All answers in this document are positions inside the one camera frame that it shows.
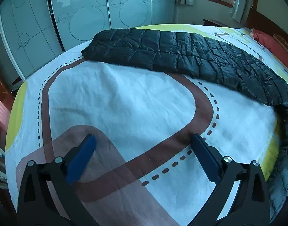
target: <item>headboard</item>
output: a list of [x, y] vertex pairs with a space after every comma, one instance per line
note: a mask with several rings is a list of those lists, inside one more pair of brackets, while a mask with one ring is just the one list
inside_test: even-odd
[[258, 13], [255, 9], [250, 9], [248, 19], [245, 26], [250, 29], [257, 29], [269, 35], [278, 34], [282, 36], [288, 43], [288, 34], [276, 25], [273, 21]]

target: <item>metal screw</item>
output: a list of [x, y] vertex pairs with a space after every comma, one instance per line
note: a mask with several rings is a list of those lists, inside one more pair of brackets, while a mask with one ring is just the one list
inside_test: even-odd
[[34, 165], [34, 161], [29, 161], [27, 165], [28, 165], [29, 167], [33, 166], [33, 165]]
[[252, 161], [252, 163], [253, 163], [254, 166], [257, 166], [257, 167], [259, 166], [259, 162], [258, 161], [254, 160], [254, 161]]
[[55, 160], [54, 160], [56, 163], [61, 163], [63, 161], [62, 157], [59, 156], [59, 157], [56, 157]]
[[226, 163], [230, 163], [232, 161], [232, 158], [229, 157], [229, 156], [226, 156], [224, 159], [223, 159]]

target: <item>red pillow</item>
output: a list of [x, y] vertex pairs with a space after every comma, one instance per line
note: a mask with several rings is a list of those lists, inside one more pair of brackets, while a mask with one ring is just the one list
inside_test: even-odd
[[250, 36], [265, 46], [288, 68], [288, 53], [279, 45], [278, 42], [275, 41], [273, 37], [256, 29], [252, 29]]

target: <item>black quilted jacket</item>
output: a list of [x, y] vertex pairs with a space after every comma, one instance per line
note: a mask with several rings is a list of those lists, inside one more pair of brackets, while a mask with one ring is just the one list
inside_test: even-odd
[[275, 218], [288, 196], [288, 85], [282, 78], [244, 50], [194, 33], [105, 30], [82, 54], [89, 60], [186, 74], [273, 106], [281, 118], [282, 140], [268, 180], [271, 220]]

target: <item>bed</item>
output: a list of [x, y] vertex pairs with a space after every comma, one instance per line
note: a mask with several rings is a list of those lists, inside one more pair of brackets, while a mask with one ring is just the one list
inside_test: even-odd
[[[233, 44], [288, 84], [288, 69], [245, 29], [202, 25], [141, 28], [197, 33]], [[166, 155], [164, 149], [162, 164], [149, 168], [149, 160], [158, 157], [151, 152], [153, 147], [174, 139], [175, 133], [189, 126], [222, 155], [242, 163], [257, 160], [265, 179], [269, 178], [279, 154], [279, 120], [273, 107], [185, 75], [86, 61], [81, 51], [89, 43], [52, 60], [18, 91], [5, 151], [9, 192], [16, 209], [26, 163], [64, 156], [88, 133], [97, 138], [97, 150], [73, 187], [100, 225], [184, 226], [195, 217], [215, 184], [190, 147], [180, 147], [173, 140], [169, 148], [175, 154]], [[118, 167], [136, 166], [143, 156], [145, 173], [126, 186], [105, 189], [107, 183], [101, 181], [115, 181]], [[227, 215], [238, 185], [235, 182], [220, 218]], [[49, 188], [59, 213], [67, 217], [52, 184]], [[271, 219], [274, 217], [271, 207]]]

